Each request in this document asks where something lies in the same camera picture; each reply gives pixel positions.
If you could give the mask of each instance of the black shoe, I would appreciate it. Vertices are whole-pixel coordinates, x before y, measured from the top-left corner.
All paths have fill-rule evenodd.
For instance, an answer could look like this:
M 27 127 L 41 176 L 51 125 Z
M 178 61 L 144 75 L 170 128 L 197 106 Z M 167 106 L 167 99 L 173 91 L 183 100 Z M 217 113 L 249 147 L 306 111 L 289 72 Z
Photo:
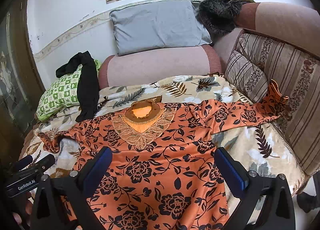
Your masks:
M 317 197 L 302 192 L 297 195 L 297 203 L 305 213 L 309 213 L 311 210 L 317 208 Z

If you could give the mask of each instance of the black cloth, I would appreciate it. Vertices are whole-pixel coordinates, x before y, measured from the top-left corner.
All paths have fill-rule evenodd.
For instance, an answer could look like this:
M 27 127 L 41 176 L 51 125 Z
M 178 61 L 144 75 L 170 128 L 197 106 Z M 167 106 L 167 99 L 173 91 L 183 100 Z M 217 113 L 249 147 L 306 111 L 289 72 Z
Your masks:
M 313 182 L 315 184 L 316 196 L 311 196 L 305 192 L 297 195 L 298 206 L 305 213 L 309 213 L 311 210 L 320 207 L 320 171 L 313 175 Z
M 88 51 L 77 53 L 68 63 L 56 70 L 57 78 L 73 73 L 82 64 L 81 75 L 77 87 L 77 97 L 81 106 L 81 113 L 76 122 L 93 119 L 99 100 L 99 83 L 97 68 Z

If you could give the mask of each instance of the screw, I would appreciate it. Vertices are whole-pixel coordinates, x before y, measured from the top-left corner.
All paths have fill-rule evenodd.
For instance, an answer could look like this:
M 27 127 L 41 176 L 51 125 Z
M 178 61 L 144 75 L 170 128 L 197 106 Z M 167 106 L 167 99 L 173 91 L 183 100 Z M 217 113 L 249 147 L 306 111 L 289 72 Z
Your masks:
M 44 174 L 41 176 L 41 180 L 45 181 L 49 178 L 49 176 L 47 174 Z
M 285 179 L 285 175 L 281 173 L 281 174 L 279 174 L 279 178 L 284 180 Z
M 250 170 L 250 171 L 249 171 L 249 175 L 250 175 L 251 177 L 256 177 L 258 174 L 257 174 L 254 170 Z
M 78 171 L 77 170 L 73 170 L 69 173 L 70 177 L 76 177 L 78 175 Z

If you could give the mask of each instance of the gray pillow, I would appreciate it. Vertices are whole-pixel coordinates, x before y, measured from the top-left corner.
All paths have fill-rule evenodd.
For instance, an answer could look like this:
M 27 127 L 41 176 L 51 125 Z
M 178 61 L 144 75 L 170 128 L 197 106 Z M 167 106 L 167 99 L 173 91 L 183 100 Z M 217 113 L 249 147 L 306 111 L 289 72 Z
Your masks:
M 118 55 L 211 43 L 190 0 L 167 0 L 110 12 Z

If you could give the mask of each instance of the dress sleeve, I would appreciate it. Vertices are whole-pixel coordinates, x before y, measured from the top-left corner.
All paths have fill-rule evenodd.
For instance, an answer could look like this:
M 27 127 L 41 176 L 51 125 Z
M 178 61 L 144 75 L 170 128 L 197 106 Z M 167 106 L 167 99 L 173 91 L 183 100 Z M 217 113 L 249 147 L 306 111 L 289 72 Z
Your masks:
M 86 138 L 86 131 L 92 126 L 92 120 L 85 120 L 75 124 L 68 131 L 58 131 L 55 133 L 55 130 L 50 130 L 46 132 L 38 132 L 39 138 L 44 142 L 43 149 L 51 153 L 58 153 L 60 150 L 60 140 L 63 137 L 70 137 L 76 140 L 78 143 L 81 143 Z
M 193 107 L 193 115 L 213 133 L 242 126 L 257 126 L 280 117 L 288 101 L 279 93 L 278 85 L 271 80 L 268 92 L 260 103 L 223 103 L 217 100 L 203 101 L 199 108 Z

